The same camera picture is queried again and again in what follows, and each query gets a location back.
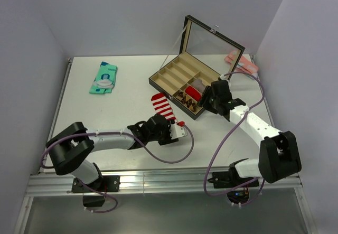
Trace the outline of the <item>brown argyle sock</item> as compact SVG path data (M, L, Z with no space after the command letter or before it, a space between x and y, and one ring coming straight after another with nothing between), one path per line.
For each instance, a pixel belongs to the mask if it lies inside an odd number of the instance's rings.
M193 113L198 111L198 108L196 107L195 100L192 97L190 97L188 94L186 94L182 91L179 91L177 96L176 96L176 99L181 104L183 104L189 111L191 111Z

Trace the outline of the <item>red white striped santa sock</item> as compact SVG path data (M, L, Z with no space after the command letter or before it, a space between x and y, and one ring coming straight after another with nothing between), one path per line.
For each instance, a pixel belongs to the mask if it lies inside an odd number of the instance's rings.
M157 93L151 97L151 103L157 114L162 115L166 120L172 120L177 123L177 119L173 113L173 109L163 93Z

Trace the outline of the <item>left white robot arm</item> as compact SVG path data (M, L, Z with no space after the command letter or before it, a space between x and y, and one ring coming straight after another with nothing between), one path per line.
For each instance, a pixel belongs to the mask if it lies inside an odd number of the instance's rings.
M75 122L54 136L46 149L57 175L71 174L90 191L103 185L97 164L87 161L92 152L108 149L138 149L149 142L166 145L185 136L185 130L173 120L156 114L148 121L140 121L112 132L89 130L82 122Z

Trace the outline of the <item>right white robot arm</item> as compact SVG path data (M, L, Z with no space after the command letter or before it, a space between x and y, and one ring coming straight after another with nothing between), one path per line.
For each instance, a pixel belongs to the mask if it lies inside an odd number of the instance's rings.
M241 128L259 147L256 159L243 159L229 166L229 182L241 186L247 178L260 177L274 183L301 171L295 135L282 132L251 112L247 104L234 99L226 80L207 86L198 105Z

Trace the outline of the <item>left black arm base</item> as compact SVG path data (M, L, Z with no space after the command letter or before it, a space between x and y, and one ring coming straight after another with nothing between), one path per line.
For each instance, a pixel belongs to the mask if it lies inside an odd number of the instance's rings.
M120 186L119 175L102 175L98 167L98 178L89 184L85 184L79 178L73 179L72 193L82 194L82 204L85 210L92 213L108 213L115 210L118 206L118 200L108 194L109 192L118 192ZM115 203L115 205L106 210L100 210L100 208L109 201Z

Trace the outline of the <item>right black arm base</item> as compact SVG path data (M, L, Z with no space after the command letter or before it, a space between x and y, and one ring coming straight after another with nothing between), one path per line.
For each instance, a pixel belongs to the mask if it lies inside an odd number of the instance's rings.
M235 169L222 172L212 172L211 178L208 179L209 183L213 184L214 189L230 189L237 185L243 184L253 177L241 178L235 173ZM249 189L259 186L259 181L255 180L252 183L242 185L239 189L227 193L227 198L234 205L242 205L247 203L250 198Z

